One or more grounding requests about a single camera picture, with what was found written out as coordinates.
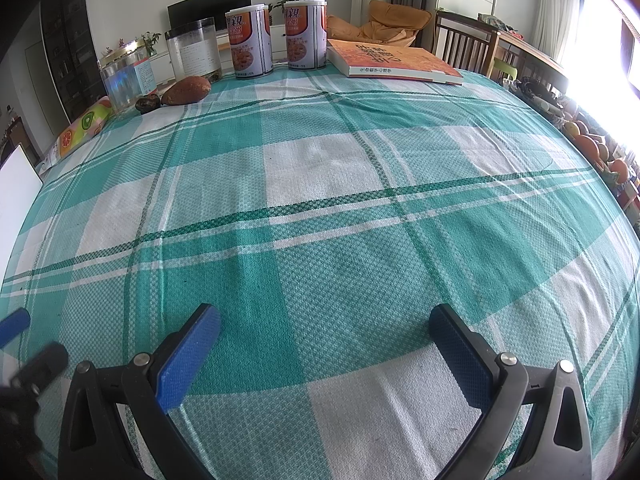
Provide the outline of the white cardboard box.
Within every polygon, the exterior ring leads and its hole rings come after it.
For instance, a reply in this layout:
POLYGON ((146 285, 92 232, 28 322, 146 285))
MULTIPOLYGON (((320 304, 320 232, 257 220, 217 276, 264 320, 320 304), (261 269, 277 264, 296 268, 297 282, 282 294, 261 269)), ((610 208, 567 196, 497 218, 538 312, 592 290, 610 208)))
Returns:
POLYGON ((4 278, 18 233, 42 181, 19 145, 0 171, 0 278, 4 278))

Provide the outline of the fruit print pouch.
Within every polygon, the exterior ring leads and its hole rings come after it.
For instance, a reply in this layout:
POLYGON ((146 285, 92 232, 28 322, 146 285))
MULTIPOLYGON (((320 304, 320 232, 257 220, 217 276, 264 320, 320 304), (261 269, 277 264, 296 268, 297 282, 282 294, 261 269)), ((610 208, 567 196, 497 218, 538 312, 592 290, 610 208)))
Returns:
POLYGON ((107 96, 97 100, 56 138, 44 156, 41 170, 47 171, 100 133, 113 114, 114 108, 107 96))

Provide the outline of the teal plaid tablecloth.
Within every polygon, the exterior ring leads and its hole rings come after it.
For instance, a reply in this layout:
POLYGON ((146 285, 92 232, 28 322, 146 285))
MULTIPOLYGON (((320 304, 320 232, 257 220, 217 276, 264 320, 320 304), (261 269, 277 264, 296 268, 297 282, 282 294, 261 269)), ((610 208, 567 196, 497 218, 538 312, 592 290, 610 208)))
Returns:
POLYGON ((171 416, 219 479, 431 479, 475 424, 428 334, 449 304, 524 364, 574 364, 592 474, 624 449, 639 242, 596 170, 498 84, 227 78, 113 119, 54 166, 1 310, 128 362, 199 304, 220 337, 171 416))

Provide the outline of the dark mushroom by jars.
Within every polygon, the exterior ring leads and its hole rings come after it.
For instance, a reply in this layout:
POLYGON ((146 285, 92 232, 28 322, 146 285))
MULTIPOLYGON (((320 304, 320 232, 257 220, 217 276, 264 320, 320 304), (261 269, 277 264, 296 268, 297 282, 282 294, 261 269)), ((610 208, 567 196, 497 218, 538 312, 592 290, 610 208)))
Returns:
POLYGON ((141 115, 151 113, 153 110, 157 110, 161 106, 162 100, 155 93, 142 96, 140 99, 137 99, 136 104, 134 104, 134 107, 141 115))

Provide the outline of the glass jar gold lid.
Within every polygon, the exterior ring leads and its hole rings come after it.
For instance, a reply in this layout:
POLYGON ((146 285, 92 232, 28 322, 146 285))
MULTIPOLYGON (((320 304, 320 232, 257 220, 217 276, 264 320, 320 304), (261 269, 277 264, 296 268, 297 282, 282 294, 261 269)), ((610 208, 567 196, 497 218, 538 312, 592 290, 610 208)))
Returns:
POLYGON ((99 59, 99 72, 115 113, 134 106, 142 96, 154 93, 155 77, 143 40, 130 41, 99 59))

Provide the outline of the sweet potato by jars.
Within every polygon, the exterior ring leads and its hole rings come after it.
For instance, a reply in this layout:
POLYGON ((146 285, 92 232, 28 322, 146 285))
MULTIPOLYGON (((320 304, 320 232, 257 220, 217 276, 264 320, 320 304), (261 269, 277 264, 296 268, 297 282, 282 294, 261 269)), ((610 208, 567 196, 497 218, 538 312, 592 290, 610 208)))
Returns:
POLYGON ((173 84, 162 96, 162 104, 168 106, 200 102, 208 96, 212 85, 202 76, 187 76, 173 84))

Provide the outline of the black display cabinet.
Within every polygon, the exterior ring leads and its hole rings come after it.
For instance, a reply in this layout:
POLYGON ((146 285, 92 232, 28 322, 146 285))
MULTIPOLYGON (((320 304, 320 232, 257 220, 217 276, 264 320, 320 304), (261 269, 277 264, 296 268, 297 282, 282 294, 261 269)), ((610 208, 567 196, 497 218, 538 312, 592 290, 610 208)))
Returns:
POLYGON ((90 32, 86 0, 41 0, 44 52, 69 122, 105 96, 90 32))

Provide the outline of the clear jar black lid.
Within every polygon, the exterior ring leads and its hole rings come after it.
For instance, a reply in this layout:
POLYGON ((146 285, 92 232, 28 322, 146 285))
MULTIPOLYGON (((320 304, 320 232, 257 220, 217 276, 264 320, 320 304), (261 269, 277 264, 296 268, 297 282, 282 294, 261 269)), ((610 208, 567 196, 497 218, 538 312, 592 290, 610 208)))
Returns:
POLYGON ((215 22, 197 20, 165 32, 176 81, 187 76, 202 76, 209 82, 222 77, 215 22))

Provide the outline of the red can left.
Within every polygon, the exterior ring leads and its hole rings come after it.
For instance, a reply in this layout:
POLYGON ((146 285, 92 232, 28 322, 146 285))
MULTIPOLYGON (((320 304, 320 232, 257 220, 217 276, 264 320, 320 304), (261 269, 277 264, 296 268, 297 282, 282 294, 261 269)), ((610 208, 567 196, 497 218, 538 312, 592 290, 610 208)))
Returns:
POLYGON ((243 6, 226 14, 232 65, 236 78, 253 78, 273 70, 268 6, 243 6))

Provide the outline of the red can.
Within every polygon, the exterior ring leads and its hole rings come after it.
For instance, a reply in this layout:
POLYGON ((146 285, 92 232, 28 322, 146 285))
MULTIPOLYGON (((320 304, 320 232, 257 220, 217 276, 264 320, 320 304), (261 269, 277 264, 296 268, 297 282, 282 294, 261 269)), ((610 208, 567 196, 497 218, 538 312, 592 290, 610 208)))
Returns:
POLYGON ((296 0, 283 6, 286 55, 291 70, 326 66, 326 0, 296 0))
POLYGON ((253 78, 273 70, 268 6, 243 6, 226 14, 232 65, 236 78, 253 78))

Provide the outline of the black television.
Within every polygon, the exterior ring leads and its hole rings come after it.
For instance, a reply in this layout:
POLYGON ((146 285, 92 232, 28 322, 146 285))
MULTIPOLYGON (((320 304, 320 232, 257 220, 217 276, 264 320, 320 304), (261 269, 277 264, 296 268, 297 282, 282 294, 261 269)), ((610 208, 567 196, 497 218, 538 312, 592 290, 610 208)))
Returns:
POLYGON ((226 13, 250 6, 252 0, 182 0, 168 6, 168 20, 171 28, 212 18, 217 30, 226 30, 226 13))

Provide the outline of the orange book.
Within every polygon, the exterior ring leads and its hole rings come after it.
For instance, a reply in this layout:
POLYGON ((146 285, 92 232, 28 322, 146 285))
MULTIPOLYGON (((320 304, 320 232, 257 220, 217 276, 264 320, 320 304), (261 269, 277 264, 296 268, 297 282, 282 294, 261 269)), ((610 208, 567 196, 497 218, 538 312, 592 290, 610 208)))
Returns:
POLYGON ((462 84, 462 75, 422 48, 331 39, 328 60, 346 77, 462 84))

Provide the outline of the red can right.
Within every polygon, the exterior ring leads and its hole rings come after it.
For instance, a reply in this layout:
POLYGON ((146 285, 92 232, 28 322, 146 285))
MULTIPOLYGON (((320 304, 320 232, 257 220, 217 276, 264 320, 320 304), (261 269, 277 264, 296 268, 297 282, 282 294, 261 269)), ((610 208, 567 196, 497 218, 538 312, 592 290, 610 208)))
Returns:
POLYGON ((291 70, 326 66, 326 0, 296 0, 283 6, 286 55, 291 70))

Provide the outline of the wooden chair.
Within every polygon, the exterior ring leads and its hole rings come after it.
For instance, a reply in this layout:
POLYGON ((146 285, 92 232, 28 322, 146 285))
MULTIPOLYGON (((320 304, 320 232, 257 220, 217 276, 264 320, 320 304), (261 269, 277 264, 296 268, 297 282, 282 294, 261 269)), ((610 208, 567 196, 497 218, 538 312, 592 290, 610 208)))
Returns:
POLYGON ((457 70, 490 77, 499 41, 498 29, 476 18, 438 10, 432 53, 457 70))

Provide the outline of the orange beanbag cushion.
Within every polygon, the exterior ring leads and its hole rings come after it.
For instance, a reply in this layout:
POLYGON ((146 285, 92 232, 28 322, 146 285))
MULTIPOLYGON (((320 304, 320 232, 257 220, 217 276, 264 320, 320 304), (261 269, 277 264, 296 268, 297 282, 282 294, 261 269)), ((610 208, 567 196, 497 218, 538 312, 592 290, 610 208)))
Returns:
POLYGON ((431 12, 413 6, 371 0, 367 23, 356 26, 329 15, 326 30, 329 39, 410 47, 432 17, 431 12))

